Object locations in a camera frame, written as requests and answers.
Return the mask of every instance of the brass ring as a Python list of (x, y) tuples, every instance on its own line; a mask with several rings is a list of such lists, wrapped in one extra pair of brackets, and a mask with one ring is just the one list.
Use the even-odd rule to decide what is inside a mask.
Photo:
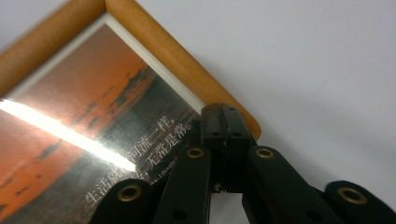
[[(366, 204), (367, 203), (367, 198), (364, 196), (362, 193), (359, 191), (348, 188), (348, 187), (341, 187), (337, 190), (338, 194), (346, 201), (354, 204)], [(351, 197), (348, 195), (348, 193), (353, 193), (356, 198)]]
[(204, 152), (200, 148), (192, 148), (187, 150), (187, 156), (196, 159), (204, 156)]
[(120, 189), (117, 196), (119, 197), (120, 201), (128, 203), (137, 199), (140, 194), (142, 194), (142, 189), (140, 186), (131, 184)]
[(271, 159), (274, 157), (274, 152), (267, 148), (259, 148), (256, 150), (256, 154), (264, 159)]

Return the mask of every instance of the white surface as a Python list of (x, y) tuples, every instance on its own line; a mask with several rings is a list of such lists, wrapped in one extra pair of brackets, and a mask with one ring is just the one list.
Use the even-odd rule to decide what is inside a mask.
[[(0, 50), (63, 1), (30, 2), (0, 1)], [(139, 2), (258, 120), (260, 144), (319, 189), (349, 180), (396, 209), (395, 1)]]

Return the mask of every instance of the wooden frame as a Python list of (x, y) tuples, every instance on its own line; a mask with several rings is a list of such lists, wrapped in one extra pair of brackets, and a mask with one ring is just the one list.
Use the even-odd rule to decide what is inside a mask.
[(0, 56), (0, 96), (28, 77), (102, 14), (111, 14), (205, 105), (237, 107), (256, 139), (258, 122), (133, 0), (72, 0)]

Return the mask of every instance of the photo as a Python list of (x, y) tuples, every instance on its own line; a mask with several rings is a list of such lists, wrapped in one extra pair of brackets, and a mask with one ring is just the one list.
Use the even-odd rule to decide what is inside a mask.
[(0, 222), (87, 223), (170, 172), (199, 114), (107, 25), (0, 100)]

